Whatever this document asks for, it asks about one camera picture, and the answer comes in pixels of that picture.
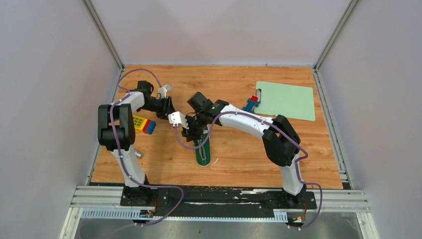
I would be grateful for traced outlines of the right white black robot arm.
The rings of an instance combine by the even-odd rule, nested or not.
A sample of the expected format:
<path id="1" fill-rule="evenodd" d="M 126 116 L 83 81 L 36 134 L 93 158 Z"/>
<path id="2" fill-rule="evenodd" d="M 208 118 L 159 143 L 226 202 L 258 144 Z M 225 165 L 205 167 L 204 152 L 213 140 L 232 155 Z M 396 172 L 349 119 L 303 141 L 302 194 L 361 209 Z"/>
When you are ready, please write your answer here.
<path id="1" fill-rule="evenodd" d="M 253 135 L 262 140 L 267 158 L 276 164 L 283 180 L 284 201 L 287 206 L 296 208 L 305 201 L 306 184 L 303 182 L 299 161 L 300 137 L 285 116 L 262 117 L 241 110 L 234 105 L 217 100 L 212 102 L 202 93 L 196 92 L 188 104 L 194 115 L 174 112 L 169 122 L 182 128 L 182 136 L 187 141 L 201 139 L 204 129 L 212 130 L 214 125 L 227 126 Z"/>

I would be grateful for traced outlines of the green canvas sneaker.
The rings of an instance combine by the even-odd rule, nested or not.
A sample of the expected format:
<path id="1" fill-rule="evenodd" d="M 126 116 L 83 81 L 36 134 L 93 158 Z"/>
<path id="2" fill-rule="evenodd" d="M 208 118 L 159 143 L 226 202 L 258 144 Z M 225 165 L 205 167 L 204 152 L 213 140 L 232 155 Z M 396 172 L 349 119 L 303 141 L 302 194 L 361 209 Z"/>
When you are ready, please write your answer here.
<path id="1" fill-rule="evenodd" d="M 202 139 L 194 140 L 194 147 L 202 144 L 205 140 L 207 134 L 203 135 Z M 196 162 L 200 167 L 207 167 L 211 163 L 211 144 L 210 141 L 207 140 L 202 147 L 195 150 L 195 158 Z"/>

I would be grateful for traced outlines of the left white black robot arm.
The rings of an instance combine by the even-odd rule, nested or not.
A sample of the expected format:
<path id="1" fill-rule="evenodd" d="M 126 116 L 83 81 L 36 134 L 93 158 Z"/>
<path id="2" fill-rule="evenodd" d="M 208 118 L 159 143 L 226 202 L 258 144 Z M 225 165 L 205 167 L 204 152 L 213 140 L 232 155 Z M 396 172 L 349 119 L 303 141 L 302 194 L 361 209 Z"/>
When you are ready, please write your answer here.
<path id="1" fill-rule="evenodd" d="M 154 87 L 147 81 L 138 81 L 137 87 L 129 90 L 116 102 L 98 107 L 98 141 L 118 161 L 124 176 L 122 206 L 146 206 L 152 201 L 152 187 L 141 169 L 134 149 L 135 125 L 133 112 L 147 110 L 157 118 L 167 120 L 175 112 L 170 85 L 158 89 L 156 97 L 151 94 Z"/>

